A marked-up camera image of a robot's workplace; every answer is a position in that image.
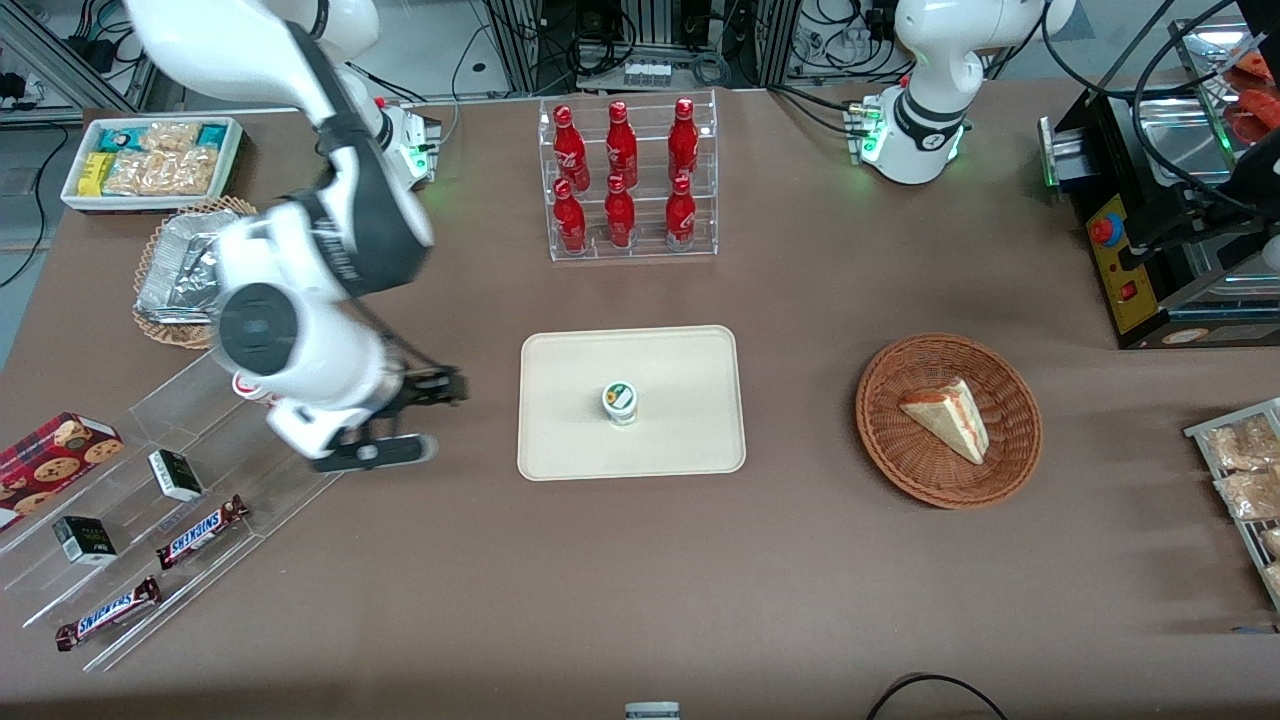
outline red switch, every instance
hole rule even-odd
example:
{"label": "red switch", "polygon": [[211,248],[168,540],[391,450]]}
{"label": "red switch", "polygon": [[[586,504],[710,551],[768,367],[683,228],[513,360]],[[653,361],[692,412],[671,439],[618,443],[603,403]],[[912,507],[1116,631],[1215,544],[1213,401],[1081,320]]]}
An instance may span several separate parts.
{"label": "red switch", "polygon": [[1098,245],[1103,245],[1111,240],[1111,236],[1114,236],[1115,232],[1116,232],[1116,225],[1115,223],[1111,222],[1110,218],[1100,218],[1097,220],[1093,220],[1093,223],[1089,225],[1089,240],[1092,240]]}

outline red emergency stop button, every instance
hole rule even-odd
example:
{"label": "red emergency stop button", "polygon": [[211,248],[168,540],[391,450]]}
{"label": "red emergency stop button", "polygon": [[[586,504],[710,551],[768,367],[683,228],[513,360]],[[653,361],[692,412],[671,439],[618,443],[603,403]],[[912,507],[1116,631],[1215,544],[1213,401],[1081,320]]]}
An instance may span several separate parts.
{"label": "red emergency stop button", "polygon": [[1115,247],[1124,237],[1124,219],[1115,213],[1107,213],[1089,223],[1089,240],[1102,247]]}

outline aluminum foil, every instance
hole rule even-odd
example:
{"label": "aluminum foil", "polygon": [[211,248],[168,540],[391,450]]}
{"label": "aluminum foil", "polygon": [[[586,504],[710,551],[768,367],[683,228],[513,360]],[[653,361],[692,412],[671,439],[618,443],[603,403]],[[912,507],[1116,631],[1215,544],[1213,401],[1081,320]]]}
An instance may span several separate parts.
{"label": "aluminum foil", "polygon": [[134,310],[152,323],[209,324],[218,300],[214,241],[238,219],[232,210],[170,218],[160,228]]}

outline yellow panel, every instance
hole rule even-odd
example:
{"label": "yellow panel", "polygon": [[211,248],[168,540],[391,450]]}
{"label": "yellow panel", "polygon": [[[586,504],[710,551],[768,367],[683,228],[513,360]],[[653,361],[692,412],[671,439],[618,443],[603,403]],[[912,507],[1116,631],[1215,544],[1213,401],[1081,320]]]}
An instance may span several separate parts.
{"label": "yellow panel", "polygon": [[[1110,202],[1089,218],[1088,224],[1084,225],[1085,231],[1088,231],[1094,220],[1105,218],[1111,213],[1128,219],[1119,195],[1112,197]],[[1160,305],[1156,302],[1156,292],[1151,288],[1151,278],[1147,277],[1147,269],[1138,268],[1137,270],[1126,272],[1120,266],[1120,250],[1129,247],[1128,233],[1120,238],[1120,242],[1115,247],[1102,247],[1092,241],[1089,246],[1093,247],[1093,260],[1098,265],[1098,274],[1102,275],[1102,287],[1107,296],[1107,305],[1111,306],[1111,316],[1115,318],[1116,328],[1121,333],[1137,328],[1160,310]],[[1121,300],[1120,288],[1130,282],[1134,283],[1138,293],[1129,300]]]}

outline red cookie box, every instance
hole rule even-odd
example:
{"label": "red cookie box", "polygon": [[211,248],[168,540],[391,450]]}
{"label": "red cookie box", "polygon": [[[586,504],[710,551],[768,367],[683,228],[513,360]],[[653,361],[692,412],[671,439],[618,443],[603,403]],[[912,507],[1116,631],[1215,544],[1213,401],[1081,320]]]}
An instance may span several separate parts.
{"label": "red cookie box", "polygon": [[0,452],[0,532],[123,447],[115,428],[63,413]]}

